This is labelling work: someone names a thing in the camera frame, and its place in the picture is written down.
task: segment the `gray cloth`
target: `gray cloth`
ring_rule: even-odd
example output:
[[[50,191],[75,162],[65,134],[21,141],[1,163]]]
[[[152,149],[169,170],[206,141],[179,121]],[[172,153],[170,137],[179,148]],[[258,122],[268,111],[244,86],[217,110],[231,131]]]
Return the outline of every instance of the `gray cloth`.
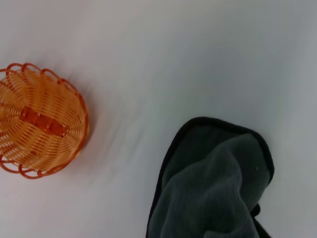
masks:
[[[252,134],[194,126],[164,169],[148,238],[258,238],[250,211],[269,181]]]

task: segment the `white surface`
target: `white surface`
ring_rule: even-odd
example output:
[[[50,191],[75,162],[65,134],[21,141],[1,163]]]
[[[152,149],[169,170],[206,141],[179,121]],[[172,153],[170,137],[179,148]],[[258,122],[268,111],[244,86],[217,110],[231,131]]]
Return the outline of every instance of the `white surface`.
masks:
[[[144,237],[174,135],[210,116],[267,140],[268,232],[316,237],[316,13],[313,0],[2,0],[0,67],[69,78],[93,133],[54,176],[0,171],[0,236]]]

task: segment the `orange wicker basket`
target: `orange wicker basket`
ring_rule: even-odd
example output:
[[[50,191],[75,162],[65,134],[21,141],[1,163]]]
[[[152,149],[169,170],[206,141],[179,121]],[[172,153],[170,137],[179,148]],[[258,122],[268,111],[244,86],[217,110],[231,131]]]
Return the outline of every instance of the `orange wicker basket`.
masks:
[[[89,133],[82,96],[53,71],[30,63],[12,63],[0,72],[5,74],[0,80],[0,166],[28,179],[62,170]]]

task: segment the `towel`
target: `towel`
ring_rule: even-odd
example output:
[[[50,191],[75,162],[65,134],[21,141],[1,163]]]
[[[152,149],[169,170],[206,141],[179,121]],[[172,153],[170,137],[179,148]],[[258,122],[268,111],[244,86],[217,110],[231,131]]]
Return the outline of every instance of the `towel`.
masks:
[[[269,237],[251,213],[259,212],[273,174],[268,146],[258,133],[218,119],[192,119],[163,161],[146,236]]]

